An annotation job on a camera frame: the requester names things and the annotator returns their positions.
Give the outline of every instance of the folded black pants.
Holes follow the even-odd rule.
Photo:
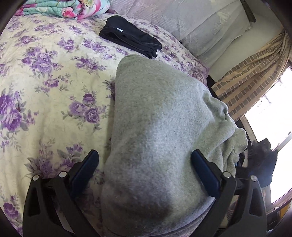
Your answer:
[[[157,39],[139,30],[120,16],[108,18],[99,36],[144,54],[148,58],[157,57],[157,50],[162,49],[161,43]]]

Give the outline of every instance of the wall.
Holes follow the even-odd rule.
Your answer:
[[[218,81],[230,69],[261,49],[281,30],[281,23],[261,0],[246,0],[257,22],[235,39],[210,68],[210,76]]]

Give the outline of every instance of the folded gray garment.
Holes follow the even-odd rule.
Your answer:
[[[187,236],[213,202],[192,168],[191,152],[200,149],[235,175],[245,131],[201,82],[162,62],[127,56],[115,84],[101,195],[105,236]]]

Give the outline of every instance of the floral blanket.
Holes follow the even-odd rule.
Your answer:
[[[42,14],[80,20],[103,14],[109,7],[108,0],[27,0],[15,15]]]
[[[102,235],[99,196],[111,146],[116,69],[123,57],[140,55],[98,36],[110,16],[14,16],[0,37],[0,207],[21,234],[32,176],[68,171],[95,149],[98,169],[77,202]],[[125,18],[161,42],[155,60],[206,84],[208,69],[171,34]]]

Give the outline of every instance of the checkered curtain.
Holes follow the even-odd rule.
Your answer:
[[[234,121],[239,120],[276,83],[287,65],[291,49],[289,36],[282,30],[215,83],[212,89],[227,104]]]

